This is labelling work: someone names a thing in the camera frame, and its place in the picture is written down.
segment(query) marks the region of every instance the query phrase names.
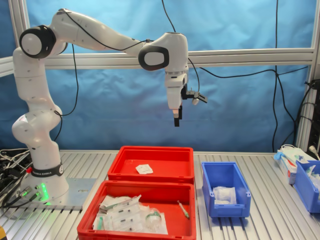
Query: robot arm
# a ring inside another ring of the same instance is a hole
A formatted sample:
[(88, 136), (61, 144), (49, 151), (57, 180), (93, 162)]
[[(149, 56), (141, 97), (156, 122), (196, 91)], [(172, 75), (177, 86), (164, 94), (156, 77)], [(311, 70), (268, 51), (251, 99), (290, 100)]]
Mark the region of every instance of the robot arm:
[(97, 51), (122, 51), (138, 57), (142, 68), (148, 71), (164, 68), (168, 105), (178, 120), (175, 121), (177, 127), (182, 118), (182, 99), (192, 97), (207, 102), (206, 98), (198, 95), (184, 97), (181, 94), (183, 87), (187, 86), (189, 70), (187, 38), (181, 33), (167, 32), (151, 43), (150, 40), (138, 41), (114, 31), (94, 18), (61, 8), (54, 15), (50, 26), (27, 29), (20, 36), (22, 51), (35, 59), (60, 54), (67, 43)]
[(27, 102), (29, 112), (13, 124), (12, 132), (27, 145), (33, 162), (31, 176), (21, 182), (21, 189), (39, 194), (34, 200), (39, 203), (64, 196), (69, 187), (63, 175), (59, 147), (49, 135), (60, 121), (55, 111), (61, 115), (62, 111), (50, 96), (45, 71), (45, 59), (62, 53), (68, 43), (91, 50), (122, 51), (137, 57), (148, 71), (164, 68), (168, 106), (173, 111), (176, 127), (182, 119), (182, 99), (207, 102), (198, 92), (187, 90), (188, 43), (181, 33), (167, 32), (153, 42), (138, 41), (89, 16), (62, 8), (49, 26), (24, 31), (19, 43), (20, 47), (13, 52), (13, 73), (18, 95)]

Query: aluminum workbench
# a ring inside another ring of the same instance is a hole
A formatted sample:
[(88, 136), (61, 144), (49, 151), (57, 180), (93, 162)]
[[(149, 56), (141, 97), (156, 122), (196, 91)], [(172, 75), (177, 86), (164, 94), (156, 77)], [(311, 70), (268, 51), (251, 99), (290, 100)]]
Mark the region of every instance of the aluminum workbench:
[[(8, 240), (76, 240), (77, 226), (95, 195), (117, 151), (60, 152), (69, 178), (96, 178), (82, 211), (14, 209), (2, 214), (0, 225)], [(296, 190), (270, 153), (195, 152), (197, 240), (320, 240), (320, 214), (309, 214)], [(251, 191), (250, 217), (208, 217), (202, 192), (201, 162), (236, 162)]]

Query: medical packaging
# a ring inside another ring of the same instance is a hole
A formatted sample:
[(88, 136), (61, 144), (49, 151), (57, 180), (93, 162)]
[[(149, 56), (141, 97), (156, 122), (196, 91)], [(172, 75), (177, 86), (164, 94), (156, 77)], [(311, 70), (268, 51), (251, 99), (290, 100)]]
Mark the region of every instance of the medical packaging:
[(289, 144), (281, 146), (281, 149), (277, 151), (273, 158), (279, 164), (286, 182), (291, 185), (295, 184), (296, 181), (296, 161), (307, 164), (308, 161), (315, 160), (313, 157), (302, 151), (302, 149)]

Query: white label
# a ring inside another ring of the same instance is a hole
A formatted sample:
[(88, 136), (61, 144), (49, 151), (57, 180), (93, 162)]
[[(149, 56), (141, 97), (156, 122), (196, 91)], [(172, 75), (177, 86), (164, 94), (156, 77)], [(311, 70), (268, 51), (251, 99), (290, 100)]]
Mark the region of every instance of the white label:
[(149, 164), (139, 165), (135, 168), (139, 174), (153, 174), (154, 171)]

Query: power cable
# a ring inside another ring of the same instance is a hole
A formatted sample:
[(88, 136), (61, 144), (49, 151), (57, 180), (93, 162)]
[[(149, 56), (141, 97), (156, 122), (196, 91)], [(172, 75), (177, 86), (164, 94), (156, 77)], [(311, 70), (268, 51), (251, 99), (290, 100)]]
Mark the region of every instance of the power cable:
[(163, 10), (164, 10), (164, 12), (165, 12), (165, 15), (166, 15), (166, 17), (168, 18), (169, 22), (171, 23), (171, 26), (172, 26), (172, 28), (173, 28), (173, 31), (176, 33), (175, 26), (173, 25), (173, 23), (172, 23), (169, 15), (168, 15), (168, 13), (167, 13), (167, 11), (166, 11), (166, 7), (165, 7), (164, 0), (162, 0), (162, 5), (163, 5)]

